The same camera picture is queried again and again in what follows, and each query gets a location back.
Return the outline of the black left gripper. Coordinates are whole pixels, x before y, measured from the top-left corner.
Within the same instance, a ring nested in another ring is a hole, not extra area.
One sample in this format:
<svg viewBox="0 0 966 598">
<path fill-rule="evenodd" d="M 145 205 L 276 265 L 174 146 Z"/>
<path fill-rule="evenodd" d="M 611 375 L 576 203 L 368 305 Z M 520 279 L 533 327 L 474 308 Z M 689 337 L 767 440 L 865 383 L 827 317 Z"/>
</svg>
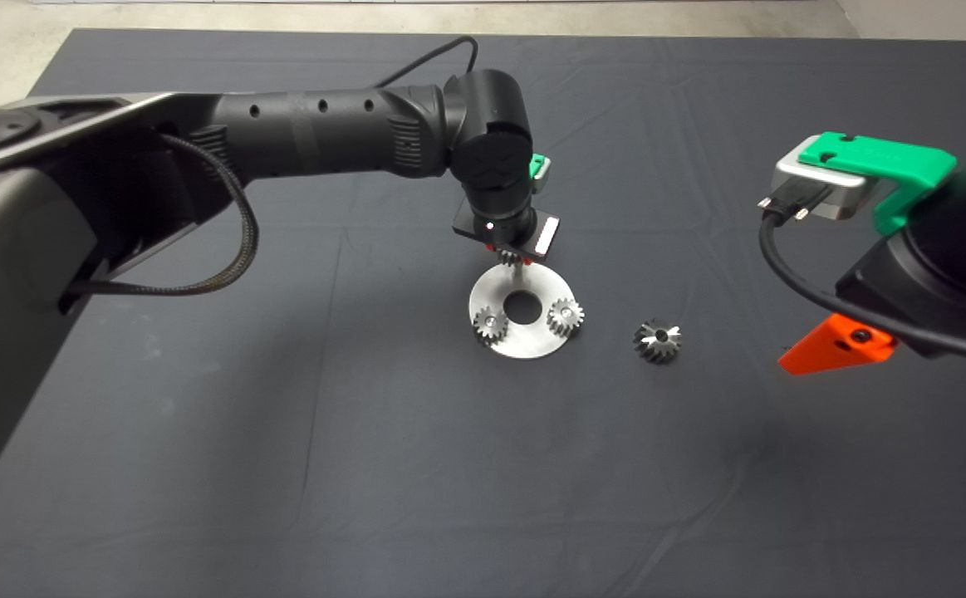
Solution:
<svg viewBox="0 0 966 598">
<path fill-rule="evenodd" d="M 533 207 L 512 218 L 483 218 L 474 214 L 470 204 L 464 203 L 454 216 L 452 228 L 492 253 L 504 251 L 517 255 L 519 265 L 527 267 L 532 262 L 548 261 L 560 231 L 560 219 Z"/>
</svg>

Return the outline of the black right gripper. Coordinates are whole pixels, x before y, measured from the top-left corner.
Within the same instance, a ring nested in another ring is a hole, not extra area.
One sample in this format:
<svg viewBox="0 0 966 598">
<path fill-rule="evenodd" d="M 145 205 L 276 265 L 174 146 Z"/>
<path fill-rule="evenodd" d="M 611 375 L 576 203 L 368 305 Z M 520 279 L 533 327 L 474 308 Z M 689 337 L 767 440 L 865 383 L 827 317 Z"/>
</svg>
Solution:
<svg viewBox="0 0 966 598">
<path fill-rule="evenodd" d="M 965 248 L 871 248 L 835 285 L 840 299 L 927 331 L 966 338 Z M 790 375 L 885 362 L 896 337 L 831 314 L 779 357 Z"/>
</svg>

